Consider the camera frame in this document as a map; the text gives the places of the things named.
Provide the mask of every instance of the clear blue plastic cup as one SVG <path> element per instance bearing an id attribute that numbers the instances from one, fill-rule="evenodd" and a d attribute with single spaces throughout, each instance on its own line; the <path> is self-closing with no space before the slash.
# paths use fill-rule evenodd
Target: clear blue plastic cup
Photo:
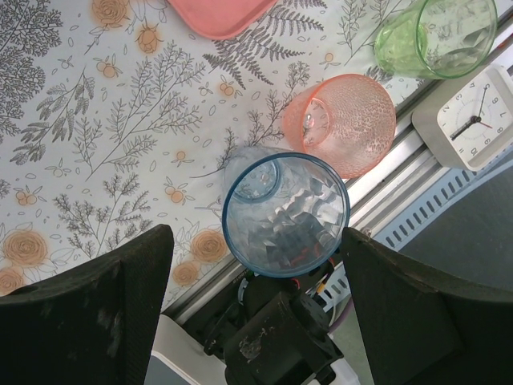
<path id="1" fill-rule="evenodd" d="M 233 255 L 255 273 L 308 273 L 333 254 L 348 223 L 344 182 L 315 156 L 241 148 L 224 169 L 224 236 Z"/>

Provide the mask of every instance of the cup rim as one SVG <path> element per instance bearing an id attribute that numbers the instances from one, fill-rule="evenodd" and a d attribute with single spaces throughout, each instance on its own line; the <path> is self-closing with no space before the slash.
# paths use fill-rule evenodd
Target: cup rim
<path id="1" fill-rule="evenodd" d="M 418 12 L 417 20 L 415 22 L 415 52 L 417 53 L 417 57 L 420 58 L 421 64 L 429 72 L 431 72 L 432 74 L 438 76 L 440 79 L 457 79 L 457 78 L 461 78 L 462 76 L 470 74 L 473 70 L 475 70 L 477 67 L 479 67 L 479 65 L 481 65 L 483 60 L 485 60 L 487 58 L 488 54 L 490 54 L 491 48 L 494 45 L 495 33 L 497 31 L 497 23 L 498 23 L 498 19 L 499 19 L 499 16 L 497 15 L 497 6 L 495 5 L 495 1 L 494 0 L 489 0 L 489 2 L 492 5 L 492 10 L 494 11 L 494 14 L 495 14 L 495 20 L 494 20 L 493 25 L 492 25 L 493 26 L 493 31 L 492 31 L 493 33 L 491 34 L 490 42 L 488 43 L 487 49 L 483 51 L 481 57 L 479 58 L 479 60 L 477 60 L 475 62 L 475 64 L 473 64 L 471 67 L 469 67 L 463 73 L 457 74 L 457 75 L 444 75 L 442 73 L 437 72 L 436 70 L 434 70 L 433 68 L 430 67 L 430 65 L 426 62 L 426 60 L 424 59 L 424 57 L 423 57 L 423 55 L 421 53 L 420 39 L 419 39 L 419 36 L 418 36 L 418 25 L 420 24 L 420 19 L 421 19 L 422 15 L 424 14 L 424 10 L 426 9 L 427 4 L 429 2 L 434 1 L 434 0 L 423 0 L 423 1 L 424 1 L 424 3 L 422 4 L 422 7 L 421 7 L 420 11 Z"/>
<path id="2" fill-rule="evenodd" d="M 329 78 L 328 80 L 325 80 L 324 82 L 322 82 L 321 84 L 319 84 L 317 86 L 313 86 L 315 88 L 313 89 L 312 93 L 310 94 L 309 98 L 307 99 L 307 103 L 305 103 L 305 108 L 303 108 L 303 111 L 301 114 L 301 122 L 305 118 L 306 112 L 308 111 L 308 106 L 312 102 L 312 99 L 315 98 L 315 96 L 322 90 L 322 88 L 326 87 L 328 84 L 334 82 L 335 80 L 338 80 L 341 78 L 367 78 L 367 79 L 371 79 L 374 82 L 376 82 L 374 79 L 370 78 L 369 76 L 365 76 L 362 74 L 342 74 L 342 75 L 334 76 L 333 78 Z M 307 153 L 308 151 L 305 146 L 305 133 L 303 132 L 302 129 L 300 129 L 299 132 L 300 132 L 299 135 L 301 136 L 301 138 L 300 138 L 301 150 L 303 152 Z"/>
<path id="3" fill-rule="evenodd" d="M 300 271 L 299 270 L 299 271 L 293 271 L 292 273 L 275 274 L 275 273 L 270 273 L 269 271 L 266 271 L 264 269 L 260 269 L 260 268 L 258 268 L 256 266 L 250 265 L 248 263 L 248 261 L 247 261 L 247 258 L 233 244 L 232 238 L 229 236 L 228 223 L 227 223 L 226 219 L 227 219 L 227 214 L 228 214 L 228 204 L 229 204 L 230 200 L 232 199 L 232 196 L 233 196 L 233 194 L 235 192 L 235 188 L 255 168 L 257 168 L 258 166 L 262 165 L 263 163 L 269 162 L 271 160 L 280 159 L 280 158 L 300 158 L 300 159 L 310 160 L 315 165 L 320 166 L 321 168 L 326 170 L 328 172 L 328 174 L 333 178 L 333 180 L 337 184 L 337 186 L 338 186 L 342 196 L 344 197 L 344 202 L 345 202 L 345 207 L 344 207 L 345 218 L 344 218 L 344 223 L 342 224 L 340 233 L 338 234 L 338 239 L 334 243 L 332 250 L 330 250 L 328 253 L 326 253 L 325 257 L 320 258 L 319 261 L 316 261 L 315 264 L 312 264 L 311 266 L 309 266 L 309 269 L 307 271 Z M 291 278 L 291 277 L 296 277 L 298 275 L 302 275 L 302 274 L 308 273 L 309 271 L 315 269 L 316 267 L 318 267 L 322 263 L 324 263 L 326 260 L 328 260 L 329 257 L 331 257 L 331 255 L 335 252 L 335 250 L 337 249 L 337 247 L 341 243 L 342 230 L 345 227 L 347 227 L 347 225 L 349 224 L 350 214 L 351 214 L 351 207 L 350 207 L 350 203 L 349 203 L 349 194 L 347 193 L 347 188 L 345 187 L 344 181 L 342 180 L 342 178 L 340 178 L 340 176 L 337 174 L 337 172 L 334 170 L 333 167 L 331 167 L 329 164 L 327 164 L 323 160 L 317 158 L 316 156 L 312 156 L 312 155 L 309 155 L 309 154 L 304 154 L 302 152 L 278 152 L 276 154 L 271 154 L 271 155 L 264 156 L 263 158 L 257 160 L 255 163 L 253 163 L 250 166 L 248 166 L 233 181 L 233 183 L 230 186 L 230 189 L 228 190 L 228 193 L 226 194 L 226 197 L 224 199 L 223 211 L 222 211 L 222 214 L 221 214 L 221 227 L 223 229 L 224 239 L 226 240 L 226 244 L 228 245 L 228 248 L 230 249 L 230 251 L 232 252 L 234 257 L 238 260 L 238 262 L 240 262 L 242 265 L 244 265 L 247 269 L 249 269 L 249 270 L 251 270 L 251 271 L 253 271 L 253 272 L 257 273 L 257 274 L 266 276 L 266 277 L 271 277 L 271 278 Z"/>

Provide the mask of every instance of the clock face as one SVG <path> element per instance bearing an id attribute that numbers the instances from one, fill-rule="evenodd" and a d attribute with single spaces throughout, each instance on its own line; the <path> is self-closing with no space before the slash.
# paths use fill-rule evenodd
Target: clock face
<path id="1" fill-rule="evenodd" d="M 462 159 L 472 160 L 513 124 L 504 101 L 511 97 L 503 83 L 483 71 L 440 109 L 438 125 Z"/>

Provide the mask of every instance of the tablecloth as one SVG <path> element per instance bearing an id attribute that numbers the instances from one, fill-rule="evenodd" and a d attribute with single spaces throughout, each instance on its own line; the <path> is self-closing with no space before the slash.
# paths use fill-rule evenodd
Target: tablecloth
<path id="1" fill-rule="evenodd" d="M 421 80 L 373 57 L 410 0 L 280 0 L 211 41 L 165 0 L 0 2 L 0 294 L 169 224 L 163 307 L 228 260 L 220 181 L 241 146 L 286 147 L 281 114 L 342 73 L 394 103 Z"/>

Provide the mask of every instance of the pink textured cup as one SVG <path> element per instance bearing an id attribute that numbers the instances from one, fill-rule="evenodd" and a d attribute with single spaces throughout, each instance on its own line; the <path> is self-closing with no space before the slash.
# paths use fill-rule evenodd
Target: pink textured cup
<path id="1" fill-rule="evenodd" d="M 390 149 L 395 108 L 371 78 L 340 75 L 296 96 L 285 110 L 283 132 L 294 150 L 321 158 L 342 178 L 355 178 Z"/>

